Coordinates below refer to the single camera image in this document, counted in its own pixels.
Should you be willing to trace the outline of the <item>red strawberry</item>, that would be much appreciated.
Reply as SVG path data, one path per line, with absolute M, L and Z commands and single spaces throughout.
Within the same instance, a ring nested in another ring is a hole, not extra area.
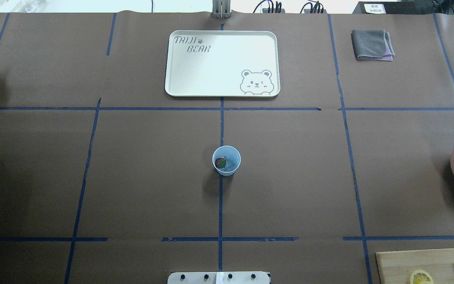
M 217 169 L 225 169 L 225 167 L 227 166 L 227 159 L 225 157 L 217 158 L 214 161 L 214 165 Z

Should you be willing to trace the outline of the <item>light blue plastic cup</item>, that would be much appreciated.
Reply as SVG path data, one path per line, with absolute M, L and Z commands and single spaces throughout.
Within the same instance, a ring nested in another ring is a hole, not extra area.
M 221 146 L 212 155 L 212 165 L 222 176 L 232 176 L 241 165 L 241 154 L 232 146 Z

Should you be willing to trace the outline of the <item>ice cube in cup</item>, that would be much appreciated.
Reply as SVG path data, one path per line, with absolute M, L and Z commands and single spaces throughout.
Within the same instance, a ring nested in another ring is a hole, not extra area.
M 233 172 L 238 168 L 238 160 L 234 157 L 225 157 L 227 159 L 227 166 L 225 167 L 225 172 Z

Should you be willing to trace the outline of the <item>cream bear serving tray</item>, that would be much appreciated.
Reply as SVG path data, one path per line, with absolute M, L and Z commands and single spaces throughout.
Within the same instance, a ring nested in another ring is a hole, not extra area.
M 279 51 L 270 31 L 176 30 L 165 91 L 172 97 L 276 97 Z

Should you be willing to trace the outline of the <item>folded grey cloth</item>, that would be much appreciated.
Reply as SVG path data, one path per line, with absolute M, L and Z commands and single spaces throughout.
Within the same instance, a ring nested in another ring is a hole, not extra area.
M 357 60 L 392 62 L 396 55 L 391 35 L 386 30 L 359 30 L 351 32 L 352 46 Z

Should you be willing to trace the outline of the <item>black box with label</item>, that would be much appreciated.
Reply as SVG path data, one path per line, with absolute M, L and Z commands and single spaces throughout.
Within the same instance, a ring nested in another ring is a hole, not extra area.
M 432 0 L 364 0 L 359 1 L 353 14 L 426 15 L 433 14 L 436 5 Z

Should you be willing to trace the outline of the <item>wooden cutting board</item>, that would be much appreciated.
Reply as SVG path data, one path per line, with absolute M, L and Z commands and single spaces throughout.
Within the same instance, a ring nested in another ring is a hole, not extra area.
M 415 271 L 435 284 L 454 284 L 454 248 L 377 252 L 376 261 L 382 284 L 409 284 Z

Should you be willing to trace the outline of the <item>lemon slices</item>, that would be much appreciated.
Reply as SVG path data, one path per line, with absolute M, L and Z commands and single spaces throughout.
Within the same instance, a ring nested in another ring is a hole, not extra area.
M 424 270 L 415 270 L 409 275 L 409 284 L 434 284 L 434 279 Z

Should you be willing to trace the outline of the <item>aluminium frame post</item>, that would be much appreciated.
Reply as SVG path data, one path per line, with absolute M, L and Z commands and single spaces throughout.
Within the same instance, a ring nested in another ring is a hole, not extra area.
M 228 19 L 232 16 L 231 0 L 213 0 L 212 18 Z

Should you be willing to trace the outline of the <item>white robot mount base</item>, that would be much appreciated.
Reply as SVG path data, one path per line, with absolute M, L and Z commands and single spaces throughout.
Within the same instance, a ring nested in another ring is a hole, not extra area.
M 168 284 L 270 284 L 270 273 L 264 271 L 206 271 L 176 272 L 167 279 Z

